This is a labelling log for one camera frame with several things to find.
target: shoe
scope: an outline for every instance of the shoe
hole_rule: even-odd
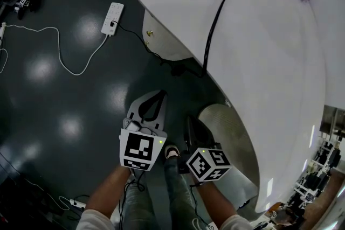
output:
[[[180,151],[175,145],[167,145],[164,149],[164,155],[166,159],[169,159],[172,157],[179,157]]]

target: shirt sleeve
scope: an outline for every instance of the shirt sleeve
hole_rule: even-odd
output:
[[[220,230],[253,230],[249,221],[239,215],[232,215],[224,221]]]
[[[112,222],[96,210],[85,210],[76,230],[114,230]]]

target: white table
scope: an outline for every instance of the white table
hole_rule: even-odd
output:
[[[202,63],[222,0],[139,1]],[[257,212],[283,200],[311,157],[311,135],[319,129],[325,102],[324,63],[308,4],[226,1],[208,72],[251,139],[260,174]]]

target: dark green floor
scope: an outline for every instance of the dark green floor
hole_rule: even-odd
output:
[[[100,30],[111,2],[125,5],[121,24],[141,34],[144,8],[137,0],[43,0],[38,12],[21,21],[10,13],[5,21],[33,29],[57,27],[64,63],[80,72],[104,38]],[[0,74],[0,152],[55,197],[92,193],[119,163],[122,120],[143,94],[168,92],[165,131],[179,145],[187,113],[196,115],[209,104],[225,102],[209,77],[172,77],[167,65],[160,66],[135,36],[120,29],[81,76],[70,75],[59,63],[54,30],[9,27],[3,46],[9,58]],[[196,65],[193,59],[186,62]],[[1,164],[10,170],[2,159]],[[156,193],[165,189],[161,173],[159,165],[149,173],[152,197],[159,198]],[[161,205],[158,220],[169,224],[166,194]]]

